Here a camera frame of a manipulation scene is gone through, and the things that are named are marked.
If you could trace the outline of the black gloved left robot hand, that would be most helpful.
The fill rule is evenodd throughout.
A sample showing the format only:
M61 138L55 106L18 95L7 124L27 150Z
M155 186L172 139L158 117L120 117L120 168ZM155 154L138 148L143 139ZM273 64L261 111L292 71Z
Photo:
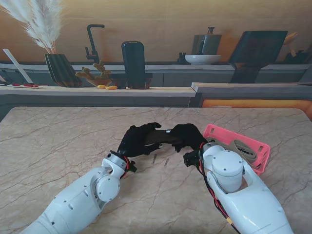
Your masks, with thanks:
M157 122L151 122L139 127L132 125L121 140L117 152L126 157L148 156L162 145L161 143L145 144L148 134L156 130L156 128L161 128L161 125Z

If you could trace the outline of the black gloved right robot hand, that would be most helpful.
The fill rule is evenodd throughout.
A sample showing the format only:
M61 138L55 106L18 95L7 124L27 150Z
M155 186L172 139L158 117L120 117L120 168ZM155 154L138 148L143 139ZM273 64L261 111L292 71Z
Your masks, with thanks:
M177 153L187 146L193 150L199 150L204 144L208 143L198 128L191 123L178 124L168 134L180 140L180 143L172 143Z

